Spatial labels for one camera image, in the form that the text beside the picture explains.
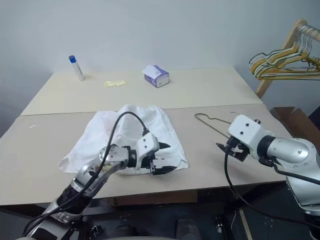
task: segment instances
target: gray wall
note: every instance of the gray wall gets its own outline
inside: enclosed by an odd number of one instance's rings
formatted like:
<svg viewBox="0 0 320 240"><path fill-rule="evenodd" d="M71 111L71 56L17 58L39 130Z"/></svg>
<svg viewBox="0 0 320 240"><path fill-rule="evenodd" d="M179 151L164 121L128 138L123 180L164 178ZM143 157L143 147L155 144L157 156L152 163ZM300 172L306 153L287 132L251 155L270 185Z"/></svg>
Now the gray wall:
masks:
<svg viewBox="0 0 320 240"><path fill-rule="evenodd" d="M297 19L320 28L318 0L0 0L0 136L68 55L92 72L235 66L278 49ZM310 114L320 82L273 83L266 105Z"/></svg>

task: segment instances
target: white towel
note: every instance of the white towel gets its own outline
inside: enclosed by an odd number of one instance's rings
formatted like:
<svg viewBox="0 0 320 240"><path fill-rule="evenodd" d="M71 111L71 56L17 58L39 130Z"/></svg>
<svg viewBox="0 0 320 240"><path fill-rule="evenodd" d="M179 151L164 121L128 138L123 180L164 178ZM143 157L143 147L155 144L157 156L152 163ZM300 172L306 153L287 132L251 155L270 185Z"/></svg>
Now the white towel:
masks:
<svg viewBox="0 0 320 240"><path fill-rule="evenodd" d="M154 165L157 168L162 166L175 166L176 169L188 168L189 164L184 149L178 136L171 125L165 112L157 106L142 108L136 105L125 105L120 111L98 111L86 126L83 135L75 144L71 152L59 163L59 168L65 173L77 173L81 167L93 160L101 148L108 143L110 133L118 116L126 111L137 114L145 126L153 133L159 142L169 144L170 147L160 149L155 153ZM133 148L136 141L142 137L143 128L141 123L132 115L127 114L119 121L112 143L122 147ZM133 168L126 168L118 171L121 174L147 174L149 169L135 171Z"/></svg>

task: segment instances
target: black wire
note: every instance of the black wire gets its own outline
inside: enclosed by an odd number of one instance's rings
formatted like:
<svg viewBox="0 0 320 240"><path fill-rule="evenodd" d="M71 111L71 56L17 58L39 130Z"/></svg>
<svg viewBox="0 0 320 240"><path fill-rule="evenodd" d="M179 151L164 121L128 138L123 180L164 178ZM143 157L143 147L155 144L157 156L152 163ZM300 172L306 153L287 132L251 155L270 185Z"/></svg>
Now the black wire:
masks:
<svg viewBox="0 0 320 240"><path fill-rule="evenodd" d="M249 202L247 202L247 200L245 200L236 190L236 188L234 187L234 185L232 184L230 178L229 178L229 174L228 174L228 153L226 152L224 155L224 173L225 173L225 177L226 180L228 181L230 188L232 190L232 192L239 198L241 199L249 208L251 208L252 210L256 211L257 213L260 213L262 215L265 215L269 218L272 219L279 219L282 221L287 221L287 222L291 222L291 223L295 223L295 224L302 224L302 225L306 225L310 228L317 228L320 229L320 226L314 225L312 223L308 223L306 221L299 221L299 220L295 220L295 219L291 219L291 218L287 218L287 217L283 217L283 216L274 216L268 213L265 213L263 211L260 211L258 209L256 209L255 207L253 207Z"/></svg>
<svg viewBox="0 0 320 240"><path fill-rule="evenodd" d="M320 181L317 180L317 179L313 179L313 178L310 178L310 177L307 177L307 176L302 176L302 175L295 174L295 173L288 172L288 171L281 171L281 170L278 169L278 166L276 164L273 164L273 167L274 167L274 170L278 174L285 175L285 176L288 176L288 177L293 177L293 178L296 178L296 179L301 179L301 180L304 180L304 181L307 181L307 182L310 182L310 183L313 183L313 184L320 185Z"/></svg>
<svg viewBox="0 0 320 240"><path fill-rule="evenodd" d="M97 169L97 171L94 173L94 175L89 179L89 181L86 183L86 185L83 187L83 189L78 192L76 195L74 195L72 198L70 198L68 201L64 202L63 204L61 204L60 206L56 207L55 209L53 209L52 211L48 212L48 213L44 213L44 214L41 214L37 217L34 217L33 219L31 219L28 224L25 226L24 230L23 230L23 234L22 236L23 237L26 237L28 235L28 233L34 229L36 226L38 226L41 222L43 222L46 218L48 218L49 216L51 216L52 214L56 214L56 213L59 213L59 212L63 212L65 210L67 210L71 204L73 203L74 200L76 200L77 198L79 198L80 196L82 196L82 194L90 187L90 185L97 179L99 173L101 172L102 168L104 167L105 165L105 162L106 162L106 159L107 159L107 156L109 154L109 151L111 149L111 141L112 141L112 138L114 137L114 133L115 133L115 130L116 130L116 127L120 121L120 119L126 115L126 114L131 114L133 115L134 117L136 117L139 122L141 123L142 127L143 127L143 133L142 135L145 135L147 132L148 132L148 129L146 128L144 122L141 120L141 118L135 114L134 112L131 112L131 111L125 111L123 112L118 118L117 120L115 121L114 125L113 125L113 128L112 128L112 131L111 131L111 134L110 134L110 137L109 137L109 141L108 141L108 144L107 144L107 147L105 149L105 152L104 152L104 156L103 156L103 159L101 161L101 164L99 166L99 168Z"/></svg>

